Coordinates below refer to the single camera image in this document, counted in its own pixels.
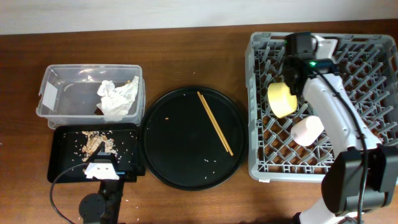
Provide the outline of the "yellow bowl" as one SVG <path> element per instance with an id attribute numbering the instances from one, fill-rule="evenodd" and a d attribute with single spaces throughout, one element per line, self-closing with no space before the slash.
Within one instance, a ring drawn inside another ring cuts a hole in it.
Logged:
<path id="1" fill-rule="evenodd" d="M 297 97 L 290 94 L 290 88 L 284 83 L 271 83 L 267 91 L 272 112 L 278 118 L 292 114 L 298 107 Z"/>

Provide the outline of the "food scraps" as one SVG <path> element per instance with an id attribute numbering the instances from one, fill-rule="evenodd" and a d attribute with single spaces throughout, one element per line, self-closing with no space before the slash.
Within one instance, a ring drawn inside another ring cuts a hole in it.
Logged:
<path id="1" fill-rule="evenodd" d="M 86 137 L 86 144 L 81 148 L 81 153 L 83 154 L 83 162 L 86 162 L 88 158 L 97 150 L 101 143 L 104 143 L 104 151 L 107 153 L 112 153 L 117 155 L 117 150 L 114 149 L 114 139 L 108 138 L 105 133 L 100 133 L 99 131 L 82 131 Z"/>

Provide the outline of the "pink cup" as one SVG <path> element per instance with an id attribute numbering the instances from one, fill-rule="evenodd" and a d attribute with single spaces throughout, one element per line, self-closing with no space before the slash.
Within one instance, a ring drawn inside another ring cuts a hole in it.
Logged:
<path id="1" fill-rule="evenodd" d="M 324 131 L 324 126 L 318 116 L 308 116 L 291 128 L 293 140 L 301 146 L 309 146 Z"/>

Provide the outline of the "brown coffee sachet wrapper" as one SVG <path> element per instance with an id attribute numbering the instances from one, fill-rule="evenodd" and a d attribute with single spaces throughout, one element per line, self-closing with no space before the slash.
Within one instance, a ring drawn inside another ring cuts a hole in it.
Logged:
<path id="1" fill-rule="evenodd" d="M 101 116 L 101 115 L 103 115 L 103 112 L 102 112 L 99 108 L 97 108 L 97 109 L 95 110 L 95 115 Z"/>

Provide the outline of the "white napkin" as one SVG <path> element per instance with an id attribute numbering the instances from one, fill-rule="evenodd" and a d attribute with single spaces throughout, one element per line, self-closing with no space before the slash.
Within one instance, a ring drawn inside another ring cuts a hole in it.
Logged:
<path id="1" fill-rule="evenodd" d="M 101 102 L 97 104 L 97 107 L 105 116 L 127 115 L 136 100 L 139 81 L 139 77 L 134 77 L 123 86 L 115 87 L 115 93 L 111 96 L 101 97 Z"/>

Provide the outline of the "small white tissue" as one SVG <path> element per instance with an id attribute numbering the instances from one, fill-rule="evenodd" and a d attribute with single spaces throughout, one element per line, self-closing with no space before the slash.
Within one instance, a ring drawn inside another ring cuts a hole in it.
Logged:
<path id="1" fill-rule="evenodd" d="M 115 85 L 111 80 L 103 80 L 97 90 L 97 94 L 101 97 L 111 96 L 115 93 Z"/>

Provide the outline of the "wooden chopstick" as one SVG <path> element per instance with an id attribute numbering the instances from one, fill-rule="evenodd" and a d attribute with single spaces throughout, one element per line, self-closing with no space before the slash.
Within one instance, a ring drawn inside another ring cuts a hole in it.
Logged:
<path id="1" fill-rule="evenodd" d="M 218 137 L 220 138 L 220 141 L 222 142 L 222 145 L 224 146 L 225 150 L 230 154 L 230 156 L 233 156 L 234 154 L 233 154 L 217 120 L 215 119 L 215 116 L 214 116 L 212 110 L 210 109 L 207 101 L 205 100 L 204 96 L 199 91 L 197 93 L 198 93 L 199 98 L 201 99 L 202 105 L 204 106 L 206 113 L 208 114 L 208 117 L 210 118 L 211 123 L 212 123 Z"/>
<path id="2" fill-rule="evenodd" d="M 213 113 L 210 110 L 210 107 L 208 106 L 208 103 L 206 102 L 206 100 L 204 99 L 204 96 L 199 91 L 197 92 L 197 95 L 198 95 L 223 147 L 225 148 L 226 152 L 229 152 L 229 146 L 227 145 L 226 140 L 224 139 L 223 133 L 221 132 L 220 127 L 218 126 L 218 123 L 216 122 L 216 119 L 213 116 Z"/>

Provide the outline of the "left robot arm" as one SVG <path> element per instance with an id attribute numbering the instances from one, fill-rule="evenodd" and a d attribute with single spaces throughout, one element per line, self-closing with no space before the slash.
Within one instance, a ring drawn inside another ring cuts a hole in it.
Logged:
<path id="1" fill-rule="evenodd" d="M 124 184 L 136 182 L 139 176 L 146 174 L 145 167 L 140 164 L 121 169 L 115 156 L 105 149 L 105 143 L 101 142 L 84 168 L 86 178 L 98 180 L 100 185 L 97 193 L 88 194 L 79 204 L 83 223 L 117 223 Z"/>

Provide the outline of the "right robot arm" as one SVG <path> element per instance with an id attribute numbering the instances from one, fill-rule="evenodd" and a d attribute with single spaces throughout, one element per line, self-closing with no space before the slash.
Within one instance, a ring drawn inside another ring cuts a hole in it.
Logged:
<path id="1" fill-rule="evenodd" d="M 285 37 L 282 74 L 292 95 L 315 110 L 331 142 L 335 161 L 322 180 L 322 197 L 298 212 L 293 223 L 362 223 L 362 215 L 388 206 L 397 181 L 397 147 L 385 146 L 369 130 L 343 86 L 334 50 L 311 32 Z"/>

